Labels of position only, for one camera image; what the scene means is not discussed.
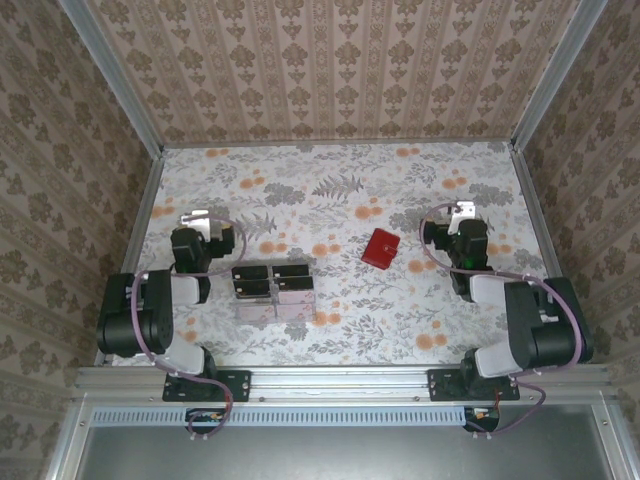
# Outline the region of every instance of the floral tablecloth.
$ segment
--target floral tablecloth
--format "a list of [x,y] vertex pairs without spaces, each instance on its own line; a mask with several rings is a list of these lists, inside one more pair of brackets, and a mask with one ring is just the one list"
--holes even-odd
[[[170,232],[196,208],[244,226],[247,260],[299,259],[313,269],[312,323],[238,325],[230,275],[212,280],[206,304],[175,308],[179,334],[218,364],[453,363],[505,338],[505,312],[461,300],[421,251],[419,222],[438,203],[476,203],[494,268],[545,273],[506,143],[179,149],[164,158],[140,269],[173,263]],[[360,260],[377,227],[401,237],[386,271]]]

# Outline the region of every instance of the wire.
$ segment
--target wire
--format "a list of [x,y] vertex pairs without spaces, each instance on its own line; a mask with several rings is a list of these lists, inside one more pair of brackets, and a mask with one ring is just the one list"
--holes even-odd
[[[203,218],[208,218],[210,220],[228,223],[232,225],[236,230],[238,230],[240,232],[240,235],[242,236],[242,250],[240,252],[240,255],[238,256],[238,258],[232,264],[231,267],[228,267],[222,270],[206,272],[206,273],[185,273],[185,274],[173,273],[172,276],[174,277],[214,277],[217,275],[223,275],[231,271],[231,269],[233,269],[234,267],[236,267],[244,258],[244,255],[247,251],[248,240],[247,240],[247,234],[242,228],[242,226],[240,226],[240,224],[233,222],[232,220],[229,220],[227,218],[218,217],[215,215],[208,215],[208,214],[188,217],[186,220],[200,220]],[[136,341],[138,342],[138,346],[140,347],[140,350],[142,350],[142,353],[144,353],[147,356],[151,364],[156,368],[158,368],[159,370],[162,370],[163,372],[167,372],[169,375],[172,375],[172,376],[184,378],[185,380],[190,380],[195,383],[205,383],[209,385],[215,385],[216,387],[222,389],[225,396],[225,402],[227,404],[227,407],[225,409],[225,414],[220,419],[220,422],[218,423],[218,425],[213,430],[211,430],[206,434],[206,436],[215,435],[222,429],[222,427],[225,425],[225,423],[229,420],[229,417],[231,416],[231,410],[233,409],[233,394],[231,393],[231,390],[229,390],[229,387],[227,387],[224,383],[221,383],[217,380],[213,380],[210,378],[196,377],[195,375],[192,375],[190,373],[181,372],[179,370],[171,368],[170,366],[164,364],[161,360],[158,360],[157,356],[153,352],[151,352],[151,350],[149,349],[149,347],[144,341],[144,337],[142,336],[142,330],[140,328],[140,320],[138,319],[138,292],[140,291],[140,283],[142,282],[142,278],[148,273],[149,273],[148,270],[143,270],[139,272],[134,277],[133,285],[131,286],[131,324],[133,325],[133,333],[136,337]],[[189,427],[191,427],[192,425],[193,425],[193,421],[191,420],[189,422]],[[193,431],[193,428],[190,428],[189,432],[192,434],[192,436],[205,437],[205,435],[196,434]]]
[[[561,370],[566,370],[576,365],[580,361],[580,356],[582,355],[582,333],[580,331],[580,325],[578,324],[578,319],[576,318],[575,314],[571,311],[571,308],[569,307],[567,302],[565,302],[564,299],[553,288],[551,288],[549,285],[544,283],[539,278],[531,275],[527,275],[527,274],[518,274],[518,273],[492,271],[492,270],[465,270],[461,268],[450,267],[449,265],[442,263],[431,253],[429,248],[427,248],[427,244],[424,241],[424,227],[426,225],[427,218],[433,217],[435,212],[437,212],[438,210],[442,210],[443,208],[452,208],[452,209],[455,209],[456,211],[460,211],[460,207],[458,206],[457,203],[442,203],[440,205],[437,205],[431,208],[425,214],[425,218],[420,223],[419,235],[420,235],[420,244],[422,245],[422,249],[424,250],[424,253],[427,255],[427,257],[429,257],[436,265],[438,265],[441,268],[444,268],[448,272],[462,273],[465,275],[493,275],[496,277],[504,277],[504,278],[511,278],[515,280],[522,280],[526,282],[533,282],[539,287],[541,287],[544,291],[546,291],[549,295],[551,295],[551,297],[553,297],[553,299],[558,303],[560,308],[562,308],[562,310],[564,310],[564,312],[567,314],[567,318],[569,319],[569,323],[571,324],[571,328],[573,330],[573,335],[575,340],[575,350],[573,352],[573,356],[571,357],[571,360],[569,360],[567,364],[554,366],[554,367],[539,368],[539,369],[536,369],[536,372],[544,372],[544,371],[550,371],[550,370],[557,372]],[[518,372],[511,375],[511,377],[513,381],[516,383],[516,385],[540,392],[541,396],[538,402],[529,411],[527,411],[527,413],[522,415],[522,417],[520,417],[518,420],[507,425],[506,427],[502,427],[502,428],[499,428],[498,430],[491,432],[491,435],[499,435],[501,433],[506,433],[510,431],[512,428],[515,428],[517,425],[520,425],[525,419],[527,419],[528,417],[530,417],[540,409],[545,399],[547,398],[546,392],[542,388],[536,385],[524,383],[518,380],[518,377],[531,375],[532,373],[536,373],[536,372],[523,371],[523,372]],[[479,427],[478,425],[473,424],[471,422],[467,422],[467,423],[469,423],[469,425],[471,425],[472,427],[480,430],[480,432],[484,433],[485,436],[489,436],[489,433],[484,431],[482,427]]]

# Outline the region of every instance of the patterned wallpaper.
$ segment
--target patterned wallpaper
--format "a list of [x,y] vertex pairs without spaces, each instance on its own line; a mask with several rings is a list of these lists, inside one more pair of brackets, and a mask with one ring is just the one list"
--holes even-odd
[[611,0],[525,156],[640,438],[640,2]]
[[89,0],[166,144],[508,138],[577,0]]
[[46,466],[149,163],[58,4],[0,2],[0,478]]

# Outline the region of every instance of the vent grille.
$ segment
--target vent grille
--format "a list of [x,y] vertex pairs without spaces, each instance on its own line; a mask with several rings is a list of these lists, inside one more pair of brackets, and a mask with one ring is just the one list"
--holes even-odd
[[[93,412],[93,427],[185,426],[185,407],[108,407]],[[379,427],[464,425],[464,407],[285,408],[236,407],[228,426]],[[195,426],[207,425],[194,422]]]

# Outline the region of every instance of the red block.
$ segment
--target red block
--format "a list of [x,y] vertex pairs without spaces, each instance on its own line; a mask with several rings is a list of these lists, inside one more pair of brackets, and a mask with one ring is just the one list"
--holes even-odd
[[362,255],[362,261],[374,267],[386,270],[391,265],[391,260],[398,253],[400,237],[393,233],[376,228],[371,235],[371,240]]

